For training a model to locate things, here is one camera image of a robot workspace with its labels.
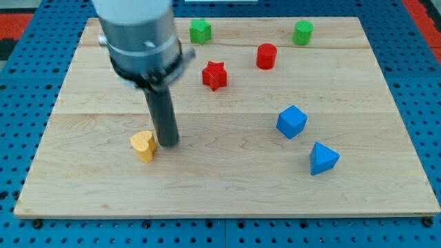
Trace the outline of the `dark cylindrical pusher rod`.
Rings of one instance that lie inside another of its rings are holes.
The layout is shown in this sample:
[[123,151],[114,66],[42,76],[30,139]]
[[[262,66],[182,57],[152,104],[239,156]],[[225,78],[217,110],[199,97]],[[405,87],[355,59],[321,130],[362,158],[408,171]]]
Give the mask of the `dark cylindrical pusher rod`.
[[179,142],[178,128],[170,90],[143,89],[158,142],[163,147],[173,147]]

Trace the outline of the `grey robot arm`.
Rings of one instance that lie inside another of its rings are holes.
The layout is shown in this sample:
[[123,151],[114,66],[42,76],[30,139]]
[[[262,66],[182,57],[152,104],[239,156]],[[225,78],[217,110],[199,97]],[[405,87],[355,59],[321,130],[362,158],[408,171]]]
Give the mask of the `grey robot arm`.
[[182,51],[171,1],[92,0],[103,33],[99,44],[110,53],[120,80],[143,90],[158,142],[179,142],[170,85],[182,75],[195,51]]

